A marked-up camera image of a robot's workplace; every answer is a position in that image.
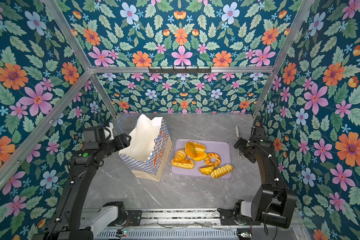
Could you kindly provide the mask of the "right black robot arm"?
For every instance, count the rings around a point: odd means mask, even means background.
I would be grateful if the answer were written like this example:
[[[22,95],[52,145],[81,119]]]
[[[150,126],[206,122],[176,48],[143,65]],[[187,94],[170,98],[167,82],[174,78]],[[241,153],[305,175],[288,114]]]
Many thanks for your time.
[[[289,228],[297,195],[284,182],[278,169],[276,154],[271,142],[263,139],[239,138],[234,148],[259,166],[261,185],[251,201],[240,200],[235,204],[234,220],[237,224],[263,223],[278,228]]]

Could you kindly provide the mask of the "lavender plastic tray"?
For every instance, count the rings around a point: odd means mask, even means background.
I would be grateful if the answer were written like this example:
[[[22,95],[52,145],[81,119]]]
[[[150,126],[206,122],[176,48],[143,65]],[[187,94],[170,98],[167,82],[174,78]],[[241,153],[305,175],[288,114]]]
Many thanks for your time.
[[[177,139],[174,146],[174,154],[180,150],[181,148],[185,147],[185,144],[189,141],[197,142],[199,144],[206,146],[206,153],[216,153],[221,157],[221,164],[220,167],[225,166],[227,164],[232,164],[231,161],[231,148],[227,142],[219,142],[219,141],[206,141],[206,140],[191,140],[191,139]],[[203,175],[199,168],[205,166],[205,161],[195,162],[195,166],[193,169],[183,169],[171,166],[171,174],[176,176],[182,177],[194,177],[194,178],[210,178],[210,176]]]

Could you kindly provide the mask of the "small croissant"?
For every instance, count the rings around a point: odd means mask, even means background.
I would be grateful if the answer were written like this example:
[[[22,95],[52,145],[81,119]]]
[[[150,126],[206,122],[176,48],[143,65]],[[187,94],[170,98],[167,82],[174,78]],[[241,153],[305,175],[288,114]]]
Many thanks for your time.
[[[186,154],[185,149],[180,149],[176,152],[173,161],[180,163],[181,161],[185,160],[186,158],[187,158],[187,154]]]

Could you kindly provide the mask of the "round orange bun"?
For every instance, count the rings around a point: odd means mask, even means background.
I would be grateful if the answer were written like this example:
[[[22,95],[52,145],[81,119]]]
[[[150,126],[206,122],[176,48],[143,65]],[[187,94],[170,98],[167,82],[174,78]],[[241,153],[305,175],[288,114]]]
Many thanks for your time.
[[[186,151],[186,154],[187,156],[190,158],[190,159],[195,159],[197,157],[197,151],[195,149],[195,146],[197,145],[198,143],[196,142],[192,142],[192,141],[189,141],[185,144],[185,151]]]

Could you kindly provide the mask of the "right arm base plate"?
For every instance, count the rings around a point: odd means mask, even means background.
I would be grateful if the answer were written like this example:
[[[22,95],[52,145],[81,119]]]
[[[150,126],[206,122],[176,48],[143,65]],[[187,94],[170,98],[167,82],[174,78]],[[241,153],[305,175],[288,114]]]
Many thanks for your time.
[[[254,222],[250,217],[236,217],[234,209],[217,209],[220,214],[222,226],[260,226],[261,223]]]

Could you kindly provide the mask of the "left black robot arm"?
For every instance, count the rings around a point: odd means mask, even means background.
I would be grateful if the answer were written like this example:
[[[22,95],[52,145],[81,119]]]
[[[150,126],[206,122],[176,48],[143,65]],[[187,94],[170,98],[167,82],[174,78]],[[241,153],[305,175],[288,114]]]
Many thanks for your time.
[[[57,208],[43,233],[33,235],[34,240],[93,240],[111,223],[126,224],[128,214],[121,201],[109,202],[84,225],[81,215],[84,202],[104,159],[130,145],[131,137],[120,134],[113,140],[88,132],[90,140],[84,150],[74,154],[70,162],[69,178]]]

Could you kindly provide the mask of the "checkered paper bag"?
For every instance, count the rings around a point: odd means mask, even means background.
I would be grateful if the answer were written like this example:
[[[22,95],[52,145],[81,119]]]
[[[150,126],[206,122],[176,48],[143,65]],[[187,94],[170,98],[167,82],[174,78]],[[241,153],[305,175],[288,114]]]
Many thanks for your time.
[[[128,135],[130,145],[119,151],[122,162],[137,178],[159,182],[172,147],[170,127],[163,117],[142,114]]]

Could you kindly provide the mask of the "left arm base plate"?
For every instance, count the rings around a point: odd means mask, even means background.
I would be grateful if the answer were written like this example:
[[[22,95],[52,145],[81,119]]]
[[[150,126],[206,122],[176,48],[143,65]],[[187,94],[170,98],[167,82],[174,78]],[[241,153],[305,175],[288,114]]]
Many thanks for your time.
[[[140,226],[143,211],[141,210],[126,210],[121,213],[122,227],[137,227]]]

